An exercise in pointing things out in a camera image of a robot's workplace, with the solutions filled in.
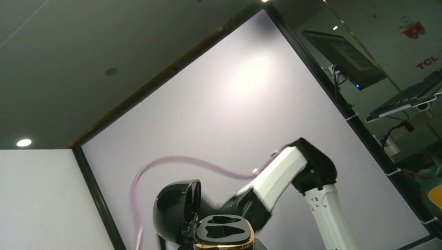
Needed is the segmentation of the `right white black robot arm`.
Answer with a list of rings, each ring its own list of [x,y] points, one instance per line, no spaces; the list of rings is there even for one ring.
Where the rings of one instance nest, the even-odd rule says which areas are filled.
[[[283,192],[293,185],[316,221],[326,249],[358,249],[344,216],[337,189],[337,170],[329,157],[304,138],[277,150],[246,186],[204,215],[236,215],[254,232],[264,228]]]

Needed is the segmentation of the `black earbuds charging case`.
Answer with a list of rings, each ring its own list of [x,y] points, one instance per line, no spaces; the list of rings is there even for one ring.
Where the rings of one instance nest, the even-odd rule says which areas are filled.
[[[203,207],[200,180],[165,186],[155,199],[152,219],[160,249],[166,249],[167,242],[179,249],[256,249],[246,219]]]

